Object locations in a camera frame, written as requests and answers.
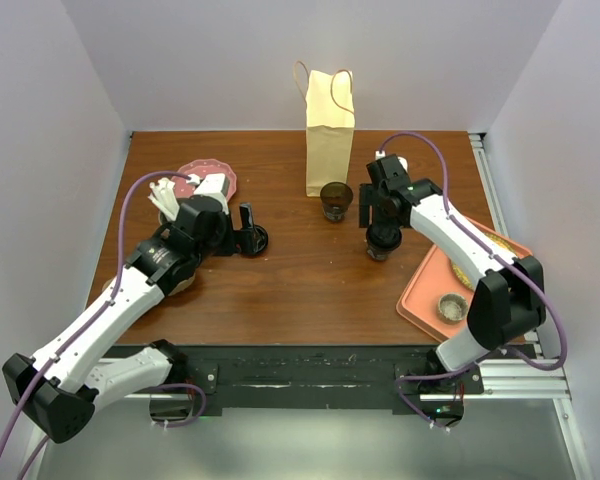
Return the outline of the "black cup lid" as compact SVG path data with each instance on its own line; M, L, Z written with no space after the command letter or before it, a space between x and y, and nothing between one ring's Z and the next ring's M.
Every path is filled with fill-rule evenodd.
M402 232L399 227L373 223L366 230L366 240L380 245L389 245L397 241L402 242Z
M245 257L262 255L269 244L269 235L261 225L243 228L239 232L240 253Z

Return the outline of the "black takeout coffee cup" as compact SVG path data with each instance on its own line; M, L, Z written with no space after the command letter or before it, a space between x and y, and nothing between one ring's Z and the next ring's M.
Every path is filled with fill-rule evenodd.
M394 252L401 242L393 242L389 245L380 245L371 240L367 241L366 253L374 261L383 262L386 261L392 252Z

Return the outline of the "brown pulp cup carrier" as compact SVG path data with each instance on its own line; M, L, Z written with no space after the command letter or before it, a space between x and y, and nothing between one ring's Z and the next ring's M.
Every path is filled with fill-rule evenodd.
M192 276L190 276L187 279L184 279L182 281L180 281L172 290L171 292L168 294L168 296L174 296L179 294L180 292L188 289L194 282L196 277L196 274L193 274Z

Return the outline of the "yellow paper bag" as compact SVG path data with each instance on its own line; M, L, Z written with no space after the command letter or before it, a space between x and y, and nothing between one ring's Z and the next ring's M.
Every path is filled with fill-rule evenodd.
M324 185L348 179L355 130L353 75L347 69L333 74L310 70L300 60L292 72L305 103L305 193L317 197Z

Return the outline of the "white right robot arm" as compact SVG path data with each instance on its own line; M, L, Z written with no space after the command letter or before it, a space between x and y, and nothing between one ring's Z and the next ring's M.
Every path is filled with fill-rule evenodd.
M412 181L397 155L379 152L366 169L370 180L359 188L359 225L368 255L386 260L410 228L458 265L474 289L466 326L435 349L425 369L432 390L449 392L460 382L461 368L545 322L543 267L488 238L431 180Z

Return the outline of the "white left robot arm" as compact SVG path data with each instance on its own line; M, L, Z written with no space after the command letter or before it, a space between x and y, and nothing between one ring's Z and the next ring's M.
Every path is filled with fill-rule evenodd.
M97 411L128 394L185 385L187 357L166 340L106 367L98 363L136 320L190 284L207 257L257 256L266 249L268 234L255 224L251 205L241 204L239 212L242 226L235 229L220 200L183 200L175 221L140 242L112 284L54 341L5 362L12 400L53 442L72 439Z

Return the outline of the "white wrapped straws bundle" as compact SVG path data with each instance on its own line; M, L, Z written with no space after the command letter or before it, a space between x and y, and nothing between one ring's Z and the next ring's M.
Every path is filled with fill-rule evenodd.
M163 177L149 185L149 201L159 210L167 221L174 221L179 212L179 203L174 193L175 183Z

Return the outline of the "pink polka dot plate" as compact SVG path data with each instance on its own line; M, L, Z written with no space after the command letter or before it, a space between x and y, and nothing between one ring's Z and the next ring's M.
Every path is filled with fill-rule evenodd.
M200 180L205 179L211 174L224 174L228 180L228 191L226 198L230 200L237 192L237 175L231 166L217 159L198 159L193 160L178 169L179 173L185 175L196 175ZM186 180L180 177L173 177L174 193L177 198L188 198L194 191L193 184L187 184Z

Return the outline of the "yellow woven coaster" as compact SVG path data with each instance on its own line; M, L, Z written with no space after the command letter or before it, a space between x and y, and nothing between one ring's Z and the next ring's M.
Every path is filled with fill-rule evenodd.
M486 244L500 255L505 261L512 263L517 256L515 249L504 238L492 232L483 232L487 239ZM474 290L478 281L482 279L488 270L498 271L502 266L490 258L488 253L466 234L461 233L461 242L456 242L452 248L452 255L448 255L454 274L460 282L470 290Z

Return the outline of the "small grey sugar bowl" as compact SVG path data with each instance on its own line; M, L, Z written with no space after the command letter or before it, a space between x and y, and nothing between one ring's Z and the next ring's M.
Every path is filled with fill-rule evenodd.
M456 325L466 319L469 312L469 303L460 294L446 293L439 298L436 312L440 321Z

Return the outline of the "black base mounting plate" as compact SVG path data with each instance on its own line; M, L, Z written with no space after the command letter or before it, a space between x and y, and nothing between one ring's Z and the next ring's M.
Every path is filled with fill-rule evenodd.
M206 414L230 408L379 409L407 414L401 396L427 412L484 391L481 372L424 382L431 367L427 346L397 345L181 345L185 369L173 382L189 380L207 396Z

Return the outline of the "aluminium frame rail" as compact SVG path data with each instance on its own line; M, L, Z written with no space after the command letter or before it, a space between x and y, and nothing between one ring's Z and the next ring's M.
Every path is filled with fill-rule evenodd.
M379 358L160 360L153 350L125 359L104 359L88 368L81 385L97 390L103 408L138 392L182 390L193 384L224 408L385 409L404 395L416 401L457 402L461 398L564 399L569 392L558 371L540 371L519 359L488 359L460 375L425 380L421 358L398 362Z

